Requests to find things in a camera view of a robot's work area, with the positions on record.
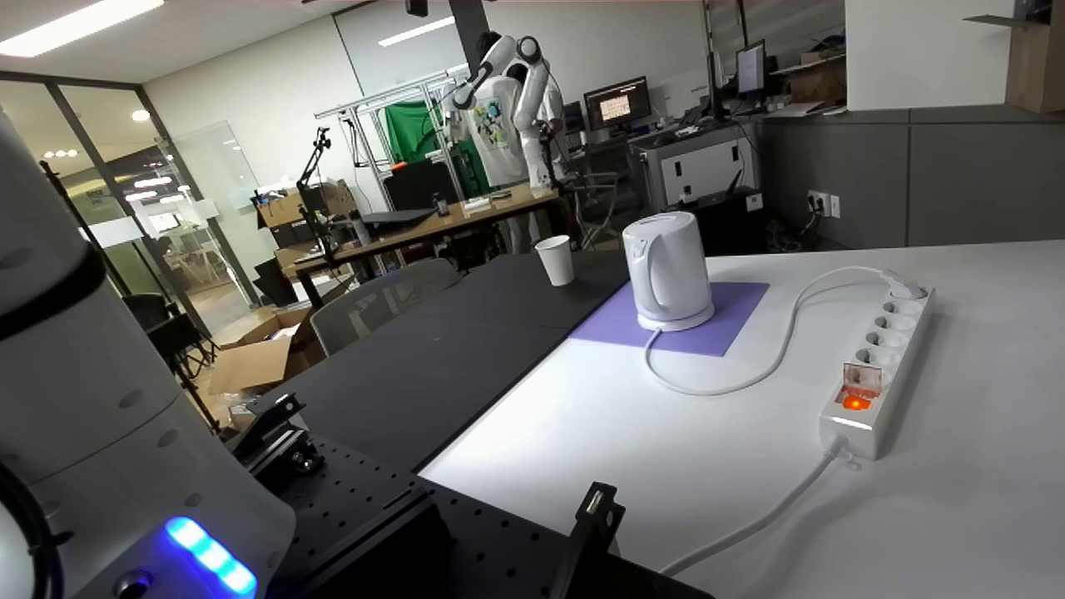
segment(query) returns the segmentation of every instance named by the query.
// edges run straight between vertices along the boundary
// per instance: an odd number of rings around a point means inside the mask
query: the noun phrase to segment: ceiling
[[[0,0],[0,39],[85,4],[93,0]],[[167,0],[37,59],[0,58],[0,70],[146,84],[356,4],[362,0]]]

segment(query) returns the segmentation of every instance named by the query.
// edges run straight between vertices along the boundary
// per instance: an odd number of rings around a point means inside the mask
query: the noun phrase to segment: white kettle
[[[708,272],[693,212],[656,212],[622,234],[643,328],[693,328],[713,317]]]

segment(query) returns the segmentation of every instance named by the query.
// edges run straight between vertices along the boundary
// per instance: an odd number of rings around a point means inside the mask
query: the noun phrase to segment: power strip
[[[880,459],[886,450],[886,434],[900,413],[905,375],[930,328],[930,305],[930,289],[917,296],[887,294],[863,328],[856,352],[843,363],[840,393],[825,408],[825,425],[863,459]]]

